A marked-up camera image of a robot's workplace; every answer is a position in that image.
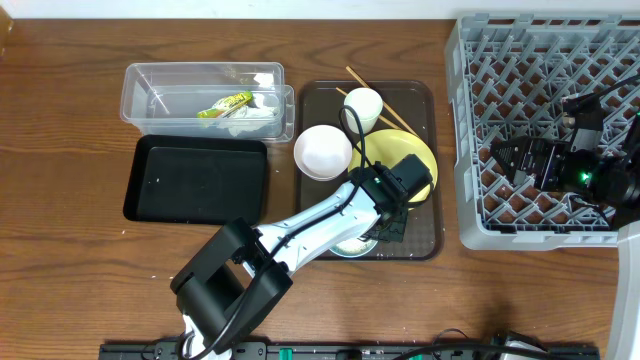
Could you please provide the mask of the white tissue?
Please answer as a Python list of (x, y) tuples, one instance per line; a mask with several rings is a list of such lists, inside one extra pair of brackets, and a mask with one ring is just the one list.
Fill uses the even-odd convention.
[(225, 114), (225, 126), (231, 136), (253, 132), (265, 127), (280, 112), (280, 106), (273, 103), (271, 96), (245, 91), (241, 100), (229, 108)]

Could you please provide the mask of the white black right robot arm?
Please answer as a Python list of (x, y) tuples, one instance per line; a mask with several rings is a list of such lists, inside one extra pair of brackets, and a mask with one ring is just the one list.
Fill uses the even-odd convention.
[(493, 144), (490, 154), (510, 182), (533, 176), (542, 192), (574, 193), (615, 209), (618, 282), (606, 357), (639, 357), (639, 137), (624, 142), (624, 155), (603, 157), (565, 141), (516, 137)]

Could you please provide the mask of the green snack wrapper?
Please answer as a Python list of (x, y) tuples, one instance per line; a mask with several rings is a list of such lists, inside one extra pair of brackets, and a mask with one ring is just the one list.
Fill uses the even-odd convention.
[(197, 113), (198, 118), (221, 118), (247, 105), (254, 98), (250, 91), (240, 92), (216, 101), (209, 109)]

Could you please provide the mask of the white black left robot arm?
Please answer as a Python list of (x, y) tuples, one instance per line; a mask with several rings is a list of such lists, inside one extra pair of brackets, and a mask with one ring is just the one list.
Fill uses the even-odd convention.
[(429, 171), (375, 164), (354, 169), (334, 194), (288, 219), (223, 226), (171, 282), (185, 322), (177, 357), (229, 357), (282, 299), (297, 270), (390, 221), (431, 183)]

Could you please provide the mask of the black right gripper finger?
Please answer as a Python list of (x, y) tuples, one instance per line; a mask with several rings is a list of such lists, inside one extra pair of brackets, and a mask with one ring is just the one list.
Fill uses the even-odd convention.
[(512, 184), (519, 184), (520, 180), (517, 177), (519, 155), (515, 152), (492, 152), (491, 155), (496, 160), (509, 182)]
[(499, 143), (492, 144), (490, 147), (491, 155), (515, 155), (521, 154), (526, 145), (530, 142), (529, 136), (518, 136)]

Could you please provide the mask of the light blue bowl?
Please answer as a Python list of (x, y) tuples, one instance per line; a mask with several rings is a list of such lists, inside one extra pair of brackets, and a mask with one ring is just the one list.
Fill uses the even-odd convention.
[(378, 244), (377, 240), (351, 239), (340, 242), (330, 248), (330, 252), (343, 258), (358, 258), (368, 254)]

